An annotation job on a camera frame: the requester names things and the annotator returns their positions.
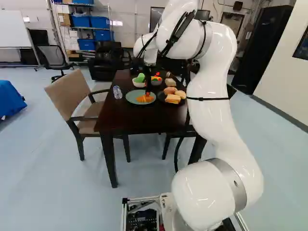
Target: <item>dark plate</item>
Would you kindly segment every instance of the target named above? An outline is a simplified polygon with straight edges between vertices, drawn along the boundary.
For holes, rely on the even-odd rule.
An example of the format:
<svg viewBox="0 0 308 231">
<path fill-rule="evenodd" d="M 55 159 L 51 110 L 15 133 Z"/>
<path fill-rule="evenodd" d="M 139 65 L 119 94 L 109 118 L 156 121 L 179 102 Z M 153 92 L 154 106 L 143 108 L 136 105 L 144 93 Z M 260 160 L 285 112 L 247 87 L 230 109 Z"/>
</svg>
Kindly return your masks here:
<svg viewBox="0 0 308 231">
<path fill-rule="evenodd" d="M 167 96 L 165 95 L 164 91 L 160 91 L 157 94 L 157 98 L 160 102 L 163 102 L 164 104 L 168 104 L 168 105 L 174 105 L 174 106 L 181 106 L 183 104 L 185 104 L 186 100 L 181 100 L 179 104 L 174 104 L 174 103 L 167 103 L 165 101 L 165 99 L 167 98 Z"/>
</svg>

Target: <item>tabletop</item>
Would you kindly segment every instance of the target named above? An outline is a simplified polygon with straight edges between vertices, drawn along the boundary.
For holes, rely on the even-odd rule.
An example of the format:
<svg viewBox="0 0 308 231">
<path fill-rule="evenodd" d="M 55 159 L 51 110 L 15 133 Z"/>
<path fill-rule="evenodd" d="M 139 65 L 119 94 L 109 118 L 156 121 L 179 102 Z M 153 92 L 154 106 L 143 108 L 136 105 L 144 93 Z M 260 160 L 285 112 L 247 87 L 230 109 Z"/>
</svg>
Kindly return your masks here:
<svg viewBox="0 0 308 231">
<path fill-rule="evenodd" d="M 148 105 L 134 105 L 125 99 L 125 95 L 136 88 L 129 70 L 117 71 L 111 85 L 104 106 L 96 122 L 95 131 L 112 132 L 114 134 L 145 134 L 175 132 L 184 127 L 184 122 L 180 118 L 181 107 L 160 102 L 158 99 Z M 177 80 L 177 89 L 185 90 L 185 87 Z M 122 99 L 115 99 L 112 87 L 118 85 L 123 93 Z M 163 83 L 160 86 L 153 86 L 152 92 L 157 94 L 166 88 Z"/>
</svg>

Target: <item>floor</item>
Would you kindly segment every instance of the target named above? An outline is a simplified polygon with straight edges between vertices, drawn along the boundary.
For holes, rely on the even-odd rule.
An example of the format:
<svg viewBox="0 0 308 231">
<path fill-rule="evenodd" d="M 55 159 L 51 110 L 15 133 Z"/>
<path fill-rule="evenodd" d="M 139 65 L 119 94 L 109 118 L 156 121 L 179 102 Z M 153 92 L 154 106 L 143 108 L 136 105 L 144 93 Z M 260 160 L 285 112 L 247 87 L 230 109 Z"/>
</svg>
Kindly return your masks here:
<svg viewBox="0 0 308 231">
<path fill-rule="evenodd" d="M 89 72 L 83 73 L 92 88 Z M 120 185 L 112 189 L 100 139 L 85 140 L 86 161 L 81 162 L 72 132 L 43 90 L 57 74 L 0 69 L 0 79 L 10 80 L 28 104 L 0 124 L 0 230 L 119 230 L 122 197 L 170 191 L 176 140 L 163 161 L 164 135 L 130 136 L 131 163 L 126 162 L 122 141 L 115 140 Z M 250 231 L 306 230 L 308 134 L 240 92 L 231 100 L 231 111 L 265 177 L 262 198 L 242 212 Z M 180 167 L 192 143 L 184 140 Z M 202 158 L 213 155 L 207 144 Z"/>
</svg>

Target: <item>black armchair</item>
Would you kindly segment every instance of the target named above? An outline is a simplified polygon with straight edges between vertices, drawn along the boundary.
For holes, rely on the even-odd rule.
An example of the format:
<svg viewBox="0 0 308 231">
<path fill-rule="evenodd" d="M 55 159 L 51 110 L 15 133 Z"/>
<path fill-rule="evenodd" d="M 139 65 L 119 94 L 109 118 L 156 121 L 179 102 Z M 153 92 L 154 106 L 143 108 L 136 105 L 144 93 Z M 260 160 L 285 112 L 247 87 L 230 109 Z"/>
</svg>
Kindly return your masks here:
<svg viewBox="0 0 308 231">
<path fill-rule="evenodd" d="M 129 69 L 131 63 L 131 55 L 121 47 L 121 42 L 104 41 L 98 42 L 95 59 L 89 60 L 89 70 L 93 80 L 112 81 L 117 70 Z"/>
</svg>

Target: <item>plastic bottle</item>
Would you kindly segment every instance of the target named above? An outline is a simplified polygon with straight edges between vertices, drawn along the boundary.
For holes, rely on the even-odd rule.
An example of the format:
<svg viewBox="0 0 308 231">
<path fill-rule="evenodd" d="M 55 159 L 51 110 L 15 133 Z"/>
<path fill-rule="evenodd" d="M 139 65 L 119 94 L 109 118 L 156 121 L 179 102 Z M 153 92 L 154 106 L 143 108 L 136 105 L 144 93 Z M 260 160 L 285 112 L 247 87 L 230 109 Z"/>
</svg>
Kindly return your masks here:
<svg viewBox="0 0 308 231">
<path fill-rule="evenodd" d="M 115 85 L 113 87 L 113 91 L 114 91 L 114 96 L 115 96 L 115 99 L 121 99 L 123 97 L 123 94 L 122 94 L 122 91 L 121 91 L 121 88 L 117 85 Z"/>
</svg>

